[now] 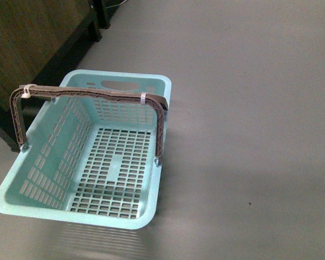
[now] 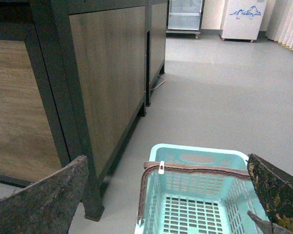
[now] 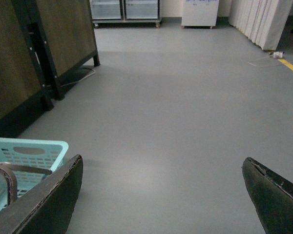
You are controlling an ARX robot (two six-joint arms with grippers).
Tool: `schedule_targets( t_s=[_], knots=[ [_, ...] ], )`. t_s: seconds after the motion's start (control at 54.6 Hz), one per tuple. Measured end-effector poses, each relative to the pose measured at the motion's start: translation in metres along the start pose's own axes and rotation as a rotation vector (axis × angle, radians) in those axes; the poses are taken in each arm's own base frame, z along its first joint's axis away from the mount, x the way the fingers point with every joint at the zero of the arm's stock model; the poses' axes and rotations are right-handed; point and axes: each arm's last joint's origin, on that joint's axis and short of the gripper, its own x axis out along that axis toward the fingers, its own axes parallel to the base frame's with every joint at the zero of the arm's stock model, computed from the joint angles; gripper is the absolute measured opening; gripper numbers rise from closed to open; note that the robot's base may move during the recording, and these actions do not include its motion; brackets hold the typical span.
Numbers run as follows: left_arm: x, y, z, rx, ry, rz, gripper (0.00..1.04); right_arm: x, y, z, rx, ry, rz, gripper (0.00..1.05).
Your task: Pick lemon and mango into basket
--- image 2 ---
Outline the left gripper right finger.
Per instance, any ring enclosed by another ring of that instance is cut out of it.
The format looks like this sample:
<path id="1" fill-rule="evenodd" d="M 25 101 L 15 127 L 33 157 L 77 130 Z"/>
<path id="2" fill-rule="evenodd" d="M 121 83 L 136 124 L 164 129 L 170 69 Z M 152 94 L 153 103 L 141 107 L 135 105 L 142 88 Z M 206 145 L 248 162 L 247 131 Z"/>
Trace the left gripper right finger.
<path id="1" fill-rule="evenodd" d="M 293 234 L 293 176 L 256 154 L 249 154 L 247 169 L 268 221 L 248 211 L 264 234 Z"/>

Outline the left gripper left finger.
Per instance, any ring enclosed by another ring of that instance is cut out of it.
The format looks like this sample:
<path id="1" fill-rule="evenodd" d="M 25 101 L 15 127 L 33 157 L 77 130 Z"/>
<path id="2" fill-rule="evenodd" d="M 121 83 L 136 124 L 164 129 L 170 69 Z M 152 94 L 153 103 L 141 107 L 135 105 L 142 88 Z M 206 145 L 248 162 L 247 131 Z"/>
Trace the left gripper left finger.
<path id="1" fill-rule="evenodd" d="M 88 178 L 79 156 L 64 168 L 0 199 L 0 234 L 66 234 Z"/>

